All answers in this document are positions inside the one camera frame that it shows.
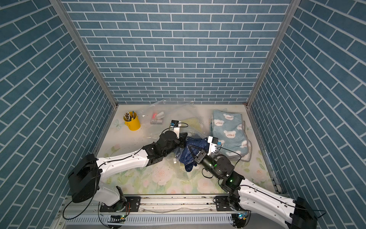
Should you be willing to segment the navy blue star blanket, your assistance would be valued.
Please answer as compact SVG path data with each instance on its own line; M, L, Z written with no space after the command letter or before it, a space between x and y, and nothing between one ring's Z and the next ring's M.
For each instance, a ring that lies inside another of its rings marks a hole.
M192 138L188 137L186 139L185 147L179 157L179 162L184 164L186 172L191 172L194 166L197 166L197 163L194 160L194 157L198 155L202 150L208 150L208 138Z

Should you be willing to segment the clear plastic vacuum bag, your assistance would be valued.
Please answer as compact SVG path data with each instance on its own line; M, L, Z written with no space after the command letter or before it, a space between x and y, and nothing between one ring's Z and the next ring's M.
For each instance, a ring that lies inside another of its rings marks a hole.
M179 120L175 114L185 114L183 106L168 108L159 112L154 120L161 121L172 116L169 127L159 135L159 139L142 147L147 153L147 166L163 160L170 153L175 153L181 163L185 164L186 171L190 172L193 166L202 165L204 169L218 179L225 176L226 168L220 169L227 158L224 155L214 155L217 151L218 139L212 136L207 138L193 138L184 129L189 124Z

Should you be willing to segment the light green fluffy blanket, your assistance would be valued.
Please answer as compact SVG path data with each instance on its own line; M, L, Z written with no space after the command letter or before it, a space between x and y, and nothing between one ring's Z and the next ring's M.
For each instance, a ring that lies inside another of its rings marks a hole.
M205 135L203 124L201 124L198 118L191 117L179 122L182 123L183 132L190 132L193 135Z

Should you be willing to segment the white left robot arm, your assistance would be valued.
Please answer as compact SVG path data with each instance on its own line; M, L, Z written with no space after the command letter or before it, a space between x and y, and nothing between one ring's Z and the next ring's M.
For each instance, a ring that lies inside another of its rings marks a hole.
M177 148L184 148L188 134L166 131L157 142L143 146L137 151L113 157L96 158L88 154L68 174L71 199L80 203L90 198L106 206L123 205L125 198L120 187L110 187L104 181L130 169L157 164Z

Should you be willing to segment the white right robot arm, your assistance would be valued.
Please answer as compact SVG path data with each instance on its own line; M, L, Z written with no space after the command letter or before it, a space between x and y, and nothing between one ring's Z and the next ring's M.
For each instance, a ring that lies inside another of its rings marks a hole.
M213 158L205 150L192 153L197 164L219 181L229 194L228 204L233 210L248 210L266 217L285 229L315 229L318 217L309 203L301 197L286 198L267 191L235 172L231 161L220 155Z

